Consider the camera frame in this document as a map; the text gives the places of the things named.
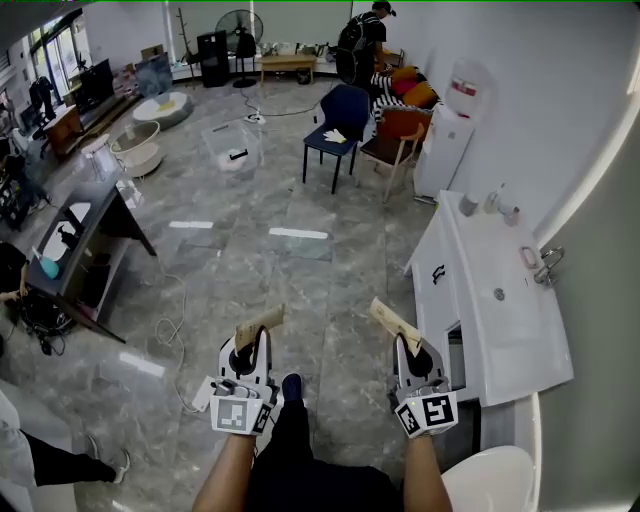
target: cabinet door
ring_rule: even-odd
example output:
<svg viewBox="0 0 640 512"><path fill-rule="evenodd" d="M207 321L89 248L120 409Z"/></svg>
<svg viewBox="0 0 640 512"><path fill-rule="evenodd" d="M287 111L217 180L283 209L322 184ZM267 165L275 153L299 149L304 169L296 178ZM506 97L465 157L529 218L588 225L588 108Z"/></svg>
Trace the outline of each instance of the cabinet door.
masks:
<svg viewBox="0 0 640 512"><path fill-rule="evenodd" d="M446 331L459 319L442 235L440 218L436 214L412 258L412 270L418 328L445 357Z"/></svg>

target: transparent plastic box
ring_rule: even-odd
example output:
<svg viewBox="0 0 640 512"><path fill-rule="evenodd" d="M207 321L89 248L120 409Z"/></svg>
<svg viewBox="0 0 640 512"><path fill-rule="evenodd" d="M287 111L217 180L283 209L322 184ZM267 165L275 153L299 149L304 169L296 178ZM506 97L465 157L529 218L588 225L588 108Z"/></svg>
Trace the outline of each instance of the transparent plastic box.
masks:
<svg viewBox="0 0 640 512"><path fill-rule="evenodd" d="M249 171L262 163L262 146L242 121L207 128L202 136L214 165L222 172Z"/></svg>

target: sneaker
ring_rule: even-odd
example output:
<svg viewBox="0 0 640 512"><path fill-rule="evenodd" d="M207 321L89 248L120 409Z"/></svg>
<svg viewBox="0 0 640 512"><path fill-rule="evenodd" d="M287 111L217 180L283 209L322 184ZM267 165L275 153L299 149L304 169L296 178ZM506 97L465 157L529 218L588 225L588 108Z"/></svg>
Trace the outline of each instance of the sneaker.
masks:
<svg viewBox="0 0 640 512"><path fill-rule="evenodd" d="M92 459L100 460L100 451L98 450L98 443L96 440L91 437L89 434L85 434L85 437L89 441L89 449L87 450L87 455Z"/></svg>
<svg viewBox="0 0 640 512"><path fill-rule="evenodd" d="M122 480L124 480L124 475L129 468L131 467L131 457L129 457L129 452L127 450L122 450L124 454L124 466L118 466L115 468L116 470L116 478L113 480L114 484L121 484Z"/></svg>
<svg viewBox="0 0 640 512"><path fill-rule="evenodd" d="M297 373L290 373L282 381L282 395L285 402L302 400L302 377Z"/></svg>

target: blue chair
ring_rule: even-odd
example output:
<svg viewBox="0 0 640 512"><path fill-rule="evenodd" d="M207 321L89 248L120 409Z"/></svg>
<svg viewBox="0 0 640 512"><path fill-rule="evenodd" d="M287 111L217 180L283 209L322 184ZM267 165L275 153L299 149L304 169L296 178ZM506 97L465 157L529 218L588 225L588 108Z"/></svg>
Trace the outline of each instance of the blue chair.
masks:
<svg viewBox="0 0 640 512"><path fill-rule="evenodd" d="M331 193L335 194L340 161L352 148L353 154L351 155L349 174L353 174L353 163L356 159L358 141L362 140L364 127L369 119L369 95L364 89L340 84L320 100L320 107L324 112L324 124L304 139L302 183L305 183L307 179L307 152L309 148L314 148L320 151L321 164L324 153L338 157L331 187ZM333 129L337 129L347 140L342 144L326 141L324 133Z"/></svg>

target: faucet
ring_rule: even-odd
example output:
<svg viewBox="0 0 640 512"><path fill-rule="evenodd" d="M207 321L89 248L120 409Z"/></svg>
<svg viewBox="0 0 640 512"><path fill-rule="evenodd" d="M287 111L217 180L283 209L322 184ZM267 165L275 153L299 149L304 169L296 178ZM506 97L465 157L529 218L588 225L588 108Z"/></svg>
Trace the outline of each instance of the faucet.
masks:
<svg viewBox="0 0 640 512"><path fill-rule="evenodd" d="M551 263L547 263L547 258L554 254L556 254L557 257ZM551 269L555 267L562 258L564 258L564 247L555 247L554 249L549 249L542 253L542 268L534 274L533 280L536 283L543 284L545 286L553 285L557 278L551 273Z"/></svg>

